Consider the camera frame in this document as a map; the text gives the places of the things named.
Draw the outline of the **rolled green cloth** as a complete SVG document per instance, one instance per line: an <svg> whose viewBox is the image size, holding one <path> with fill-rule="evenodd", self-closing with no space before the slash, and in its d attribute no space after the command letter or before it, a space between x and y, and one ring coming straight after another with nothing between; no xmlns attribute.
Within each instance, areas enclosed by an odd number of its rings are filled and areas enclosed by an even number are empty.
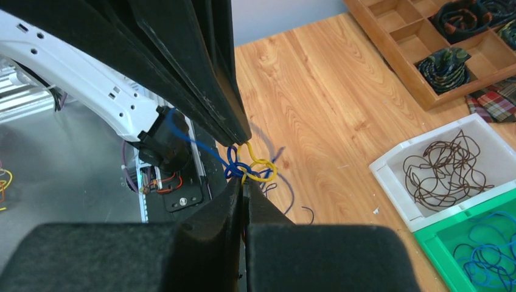
<svg viewBox="0 0 516 292"><path fill-rule="evenodd" d="M436 94L456 89L471 79L466 61L471 55L460 47L440 49L416 65L417 70Z"/></svg>
<svg viewBox="0 0 516 292"><path fill-rule="evenodd" d="M499 31L498 36L513 50L515 46L515 20L509 21Z"/></svg>

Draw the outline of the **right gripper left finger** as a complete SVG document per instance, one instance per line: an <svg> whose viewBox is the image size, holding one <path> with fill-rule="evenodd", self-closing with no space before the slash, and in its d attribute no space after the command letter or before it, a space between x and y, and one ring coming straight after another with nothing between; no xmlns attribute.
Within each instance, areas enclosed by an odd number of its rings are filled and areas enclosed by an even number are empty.
<svg viewBox="0 0 516 292"><path fill-rule="evenodd" d="M236 291L242 187L179 223L48 223L22 240L2 291Z"/></svg>

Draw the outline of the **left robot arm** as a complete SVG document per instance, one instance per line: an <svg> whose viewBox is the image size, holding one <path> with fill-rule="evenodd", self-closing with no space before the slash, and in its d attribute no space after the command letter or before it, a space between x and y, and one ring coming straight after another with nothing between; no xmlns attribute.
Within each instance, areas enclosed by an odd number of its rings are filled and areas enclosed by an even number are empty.
<svg viewBox="0 0 516 292"><path fill-rule="evenodd" d="M2 1L1 55L166 172L189 159L187 119L226 147L252 136L230 1Z"/></svg>

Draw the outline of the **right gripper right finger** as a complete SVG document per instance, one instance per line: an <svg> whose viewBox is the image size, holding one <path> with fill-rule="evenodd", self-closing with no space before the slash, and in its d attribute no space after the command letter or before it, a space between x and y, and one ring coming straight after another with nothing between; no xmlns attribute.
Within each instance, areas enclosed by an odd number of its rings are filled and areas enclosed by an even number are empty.
<svg viewBox="0 0 516 292"><path fill-rule="evenodd" d="M407 249L374 224L295 224L245 184L248 291L419 291Z"/></svg>

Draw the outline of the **green plastic bin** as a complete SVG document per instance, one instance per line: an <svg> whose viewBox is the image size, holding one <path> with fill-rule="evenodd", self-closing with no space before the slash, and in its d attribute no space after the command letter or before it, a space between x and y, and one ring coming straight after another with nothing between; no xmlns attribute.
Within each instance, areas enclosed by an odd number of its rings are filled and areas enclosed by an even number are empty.
<svg viewBox="0 0 516 292"><path fill-rule="evenodd" d="M414 236L450 291L515 291L515 192Z"/></svg>

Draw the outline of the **rolled green cloth bottom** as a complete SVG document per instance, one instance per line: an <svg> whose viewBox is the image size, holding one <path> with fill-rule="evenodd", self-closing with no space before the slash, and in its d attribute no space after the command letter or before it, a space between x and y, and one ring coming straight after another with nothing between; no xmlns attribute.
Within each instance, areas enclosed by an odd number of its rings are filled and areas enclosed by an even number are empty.
<svg viewBox="0 0 516 292"><path fill-rule="evenodd" d="M417 70L436 94L456 89L471 79L466 61L471 55L460 47L440 49L416 65Z"/></svg>

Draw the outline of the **plaid cloth under tray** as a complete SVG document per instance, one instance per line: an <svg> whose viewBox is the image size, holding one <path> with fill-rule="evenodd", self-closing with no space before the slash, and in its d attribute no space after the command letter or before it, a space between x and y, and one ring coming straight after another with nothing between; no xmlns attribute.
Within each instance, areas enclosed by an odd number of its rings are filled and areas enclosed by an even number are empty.
<svg viewBox="0 0 516 292"><path fill-rule="evenodd" d="M470 114L477 113L487 123L515 122L515 77L465 96Z"/></svg>

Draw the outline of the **rolled green cloth top right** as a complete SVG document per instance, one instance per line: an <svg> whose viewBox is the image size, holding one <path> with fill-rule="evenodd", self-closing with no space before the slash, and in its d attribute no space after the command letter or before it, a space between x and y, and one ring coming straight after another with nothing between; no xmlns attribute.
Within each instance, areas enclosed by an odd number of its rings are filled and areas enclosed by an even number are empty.
<svg viewBox="0 0 516 292"><path fill-rule="evenodd" d="M498 36L513 50L515 46L515 20L509 21L499 31Z"/></svg>

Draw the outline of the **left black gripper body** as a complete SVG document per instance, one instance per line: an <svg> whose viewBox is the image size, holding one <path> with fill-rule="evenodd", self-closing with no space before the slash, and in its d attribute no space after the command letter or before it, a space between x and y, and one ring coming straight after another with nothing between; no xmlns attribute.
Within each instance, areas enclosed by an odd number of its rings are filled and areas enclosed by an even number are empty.
<svg viewBox="0 0 516 292"><path fill-rule="evenodd" d="M2 1L1 9L84 51L177 107L194 96L139 28L130 1Z"/></svg>

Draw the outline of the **wooden compartment tray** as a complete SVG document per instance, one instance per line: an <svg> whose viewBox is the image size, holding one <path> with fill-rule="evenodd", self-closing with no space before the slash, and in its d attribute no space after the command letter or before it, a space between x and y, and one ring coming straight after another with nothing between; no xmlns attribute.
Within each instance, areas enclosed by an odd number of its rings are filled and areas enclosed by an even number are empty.
<svg viewBox="0 0 516 292"><path fill-rule="evenodd" d="M345 1L345 4L424 110L515 75L515 51L499 37L496 28L490 27L454 44L471 56L465 62L470 81L438 93L417 65L432 53L452 46L430 21L445 1Z"/></svg>

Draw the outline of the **rolled dark cloth middle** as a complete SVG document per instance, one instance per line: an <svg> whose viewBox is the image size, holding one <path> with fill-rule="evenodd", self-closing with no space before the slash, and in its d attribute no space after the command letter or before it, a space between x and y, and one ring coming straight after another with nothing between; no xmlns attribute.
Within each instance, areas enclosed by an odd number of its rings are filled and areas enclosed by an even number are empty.
<svg viewBox="0 0 516 292"><path fill-rule="evenodd" d="M493 15L479 1L450 1L429 20L450 44L455 44L486 31Z"/></svg>

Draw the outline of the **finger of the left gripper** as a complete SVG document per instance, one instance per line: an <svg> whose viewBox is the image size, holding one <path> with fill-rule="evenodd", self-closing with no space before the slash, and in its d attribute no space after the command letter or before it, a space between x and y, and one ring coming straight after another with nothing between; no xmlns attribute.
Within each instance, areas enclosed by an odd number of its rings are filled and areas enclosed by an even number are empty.
<svg viewBox="0 0 516 292"><path fill-rule="evenodd" d="M130 1L139 28L192 92L183 113L224 146L252 134L236 78L230 1Z"/></svg>

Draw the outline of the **white plastic bin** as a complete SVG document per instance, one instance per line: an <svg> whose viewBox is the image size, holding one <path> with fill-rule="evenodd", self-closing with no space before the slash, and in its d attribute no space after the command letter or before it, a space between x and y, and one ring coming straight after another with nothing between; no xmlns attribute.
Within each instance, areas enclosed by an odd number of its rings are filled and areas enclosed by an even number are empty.
<svg viewBox="0 0 516 292"><path fill-rule="evenodd" d="M515 148L478 114L407 141L369 166L410 232L515 188Z"/></svg>

